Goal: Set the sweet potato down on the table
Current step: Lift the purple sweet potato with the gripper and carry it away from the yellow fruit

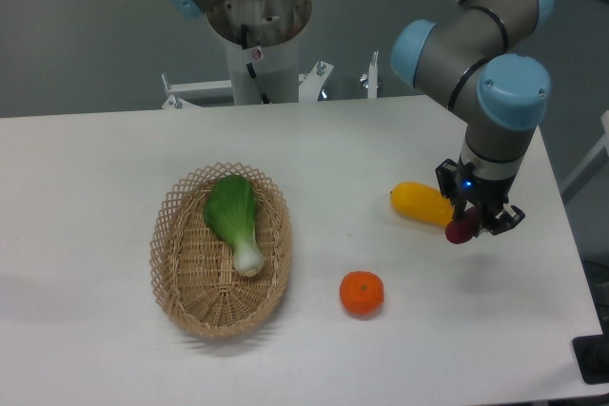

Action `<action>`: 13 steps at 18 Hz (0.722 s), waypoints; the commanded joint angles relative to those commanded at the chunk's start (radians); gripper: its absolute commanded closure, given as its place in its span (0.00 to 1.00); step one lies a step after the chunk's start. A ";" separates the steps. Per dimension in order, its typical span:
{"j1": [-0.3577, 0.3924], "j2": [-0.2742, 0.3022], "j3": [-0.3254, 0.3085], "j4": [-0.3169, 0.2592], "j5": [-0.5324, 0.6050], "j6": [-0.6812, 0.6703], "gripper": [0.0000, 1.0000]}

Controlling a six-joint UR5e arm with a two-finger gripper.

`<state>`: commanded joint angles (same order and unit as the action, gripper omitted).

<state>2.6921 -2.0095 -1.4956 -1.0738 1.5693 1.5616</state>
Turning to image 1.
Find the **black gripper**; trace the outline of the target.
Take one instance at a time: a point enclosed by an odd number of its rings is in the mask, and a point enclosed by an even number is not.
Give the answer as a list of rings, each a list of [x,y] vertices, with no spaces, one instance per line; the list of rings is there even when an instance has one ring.
[[[480,177],[476,171],[472,163],[462,160],[456,164],[446,159],[436,167],[440,193],[453,207],[452,220],[462,219],[471,203],[478,211],[479,230],[485,229],[494,236],[512,230],[525,218],[517,206],[507,205],[515,176],[495,180]]]

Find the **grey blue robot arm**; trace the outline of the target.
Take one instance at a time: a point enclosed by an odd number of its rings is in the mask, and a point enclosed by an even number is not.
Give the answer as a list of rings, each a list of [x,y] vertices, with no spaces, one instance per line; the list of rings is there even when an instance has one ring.
[[[301,102],[319,87],[301,82],[298,39],[311,0],[170,0],[186,17],[204,15],[224,41],[234,102]],[[392,70],[463,120],[457,161],[437,167],[441,195],[453,214],[445,234],[453,243],[481,232],[515,228],[523,212],[509,202],[532,136],[551,92],[545,67],[511,48],[550,16],[554,0],[457,0],[450,24],[409,24],[390,55]]]

